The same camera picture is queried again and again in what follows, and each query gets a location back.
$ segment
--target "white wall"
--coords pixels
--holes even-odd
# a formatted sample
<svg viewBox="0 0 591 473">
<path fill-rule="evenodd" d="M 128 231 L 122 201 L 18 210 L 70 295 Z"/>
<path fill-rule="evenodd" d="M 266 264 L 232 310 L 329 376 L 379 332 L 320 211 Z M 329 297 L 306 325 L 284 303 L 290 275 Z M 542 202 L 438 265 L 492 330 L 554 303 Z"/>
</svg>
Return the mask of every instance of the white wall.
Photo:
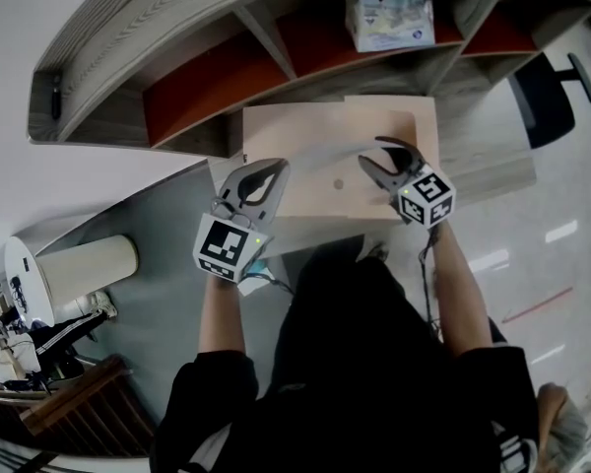
<svg viewBox="0 0 591 473">
<path fill-rule="evenodd" d="M 0 271 L 10 235 L 99 212 L 200 159 L 140 150 L 36 146 L 27 140 L 33 69 L 84 0 L 0 0 Z M 74 228 L 41 231 L 40 245 Z"/>
</svg>

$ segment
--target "red shelf panel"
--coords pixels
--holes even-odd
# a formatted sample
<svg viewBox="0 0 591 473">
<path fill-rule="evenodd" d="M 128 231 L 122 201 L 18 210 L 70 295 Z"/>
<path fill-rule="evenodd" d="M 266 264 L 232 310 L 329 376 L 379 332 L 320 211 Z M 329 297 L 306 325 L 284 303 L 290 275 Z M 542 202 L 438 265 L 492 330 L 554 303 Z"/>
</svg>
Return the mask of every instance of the red shelf panel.
<svg viewBox="0 0 591 473">
<path fill-rule="evenodd" d="M 251 33 L 191 59 L 143 93 L 149 143 L 168 137 L 289 79 Z"/>
<path fill-rule="evenodd" d="M 536 52 L 537 46 L 498 6 L 471 39 L 462 53 L 467 55 L 507 54 L 513 52 Z"/>
<path fill-rule="evenodd" d="M 343 16 L 300 11 L 278 20 L 278 29 L 299 77 L 325 70 L 349 66 L 367 58 L 385 57 L 414 48 L 378 52 L 357 52 L 344 26 Z M 445 20 L 435 20 L 435 40 L 438 44 L 462 43 L 463 37 L 455 26 Z"/>
</svg>

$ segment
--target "wooden shelf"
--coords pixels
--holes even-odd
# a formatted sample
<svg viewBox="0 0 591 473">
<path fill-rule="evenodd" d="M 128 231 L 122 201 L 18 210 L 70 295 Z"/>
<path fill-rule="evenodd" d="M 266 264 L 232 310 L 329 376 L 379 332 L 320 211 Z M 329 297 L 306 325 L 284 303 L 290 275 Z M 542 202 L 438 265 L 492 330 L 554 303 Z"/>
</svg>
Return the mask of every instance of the wooden shelf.
<svg viewBox="0 0 591 473">
<path fill-rule="evenodd" d="M 249 32 L 193 58 L 144 94 L 151 147 L 289 79 Z"/>
<path fill-rule="evenodd" d="M 323 18 L 302 11 L 277 24 L 299 78 L 422 49 L 358 53 L 341 16 Z M 463 41 L 455 26 L 443 20 L 436 21 L 435 35 L 437 45 Z M 237 35 L 193 58 L 144 93 L 149 143 L 159 147 L 206 118 L 287 82 L 287 75 L 252 34 Z"/>
<path fill-rule="evenodd" d="M 499 6 L 539 50 L 591 14 L 589 0 L 500 0 Z"/>
<path fill-rule="evenodd" d="M 407 47 L 379 52 L 357 52 L 344 26 L 344 16 L 328 16 L 303 10 L 278 20 L 289 56 L 299 77 L 332 71 L 359 64 L 372 58 L 382 58 L 428 47 Z M 463 42 L 462 35 L 450 22 L 435 20 L 436 46 Z"/>
<path fill-rule="evenodd" d="M 534 53 L 537 46 L 530 35 L 517 27 L 499 6 L 495 7 L 462 52 L 463 56 Z"/>
</svg>

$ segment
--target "shoe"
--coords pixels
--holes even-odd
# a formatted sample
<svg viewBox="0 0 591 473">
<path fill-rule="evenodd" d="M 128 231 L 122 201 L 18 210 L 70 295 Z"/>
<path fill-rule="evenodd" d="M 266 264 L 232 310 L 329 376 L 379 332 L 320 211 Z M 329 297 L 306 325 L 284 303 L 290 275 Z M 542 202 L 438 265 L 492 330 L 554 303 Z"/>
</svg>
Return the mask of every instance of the shoe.
<svg viewBox="0 0 591 473">
<path fill-rule="evenodd" d="M 108 319 L 112 319 L 113 317 L 118 315 L 118 310 L 109 300 L 109 296 L 103 291 L 95 292 L 95 301 L 97 302 L 95 310 L 103 311 L 105 315 L 107 315 Z"/>
<path fill-rule="evenodd" d="M 366 257 L 373 257 L 375 259 L 378 259 L 379 261 L 385 262 L 389 253 L 390 248 L 385 243 L 380 241 L 370 250 Z"/>
</svg>

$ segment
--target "floor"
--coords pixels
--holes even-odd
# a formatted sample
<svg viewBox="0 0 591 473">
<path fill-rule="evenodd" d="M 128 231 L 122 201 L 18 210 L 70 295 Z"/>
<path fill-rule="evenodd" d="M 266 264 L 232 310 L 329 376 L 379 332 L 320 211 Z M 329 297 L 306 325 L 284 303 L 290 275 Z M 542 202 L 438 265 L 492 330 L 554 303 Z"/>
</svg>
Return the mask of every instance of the floor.
<svg viewBox="0 0 591 473">
<path fill-rule="evenodd" d="M 548 56 L 556 68 L 566 68 L 568 52 L 580 57 L 591 76 L 591 32 L 576 28 Z M 535 385 L 566 385 L 591 426 L 591 105 L 579 85 L 565 89 L 576 127 L 534 151 L 537 183 L 465 206 L 452 225 L 492 318 L 511 343 L 525 348 Z M 212 194 L 208 171 L 197 168 L 130 198 L 61 241 L 126 233 L 137 243 L 139 273 L 109 288 L 118 319 L 97 331 L 97 344 L 85 340 L 77 347 L 94 357 L 125 355 L 156 418 L 164 414 L 176 371 L 195 355 L 205 279 L 194 267 L 191 248 Z M 417 256 L 425 231 L 409 226 L 373 237 L 388 239 L 388 265 L 424 311 Z M 269 379 L 289 302 L 270 286 L 242 301 L 248 352 L 261 386 Z"/>
<path fill-rule="evenodd" d="M 557 69 L 574 52 L 591 77 L 591 32 L 576 28 L 547 54 Z M 564 85 L 576 119 L 572 132 L 533 152 L 537 183 L 463 207 L 451 224 L 475 269 L 490 315 L 525 348 L 536 387 L 567 387 L 591 429 L 591 104 L 576 83 Z M 387 236 L 388 265 L 424 309 L 416 254 L 420 227 Z"/>
</svg>

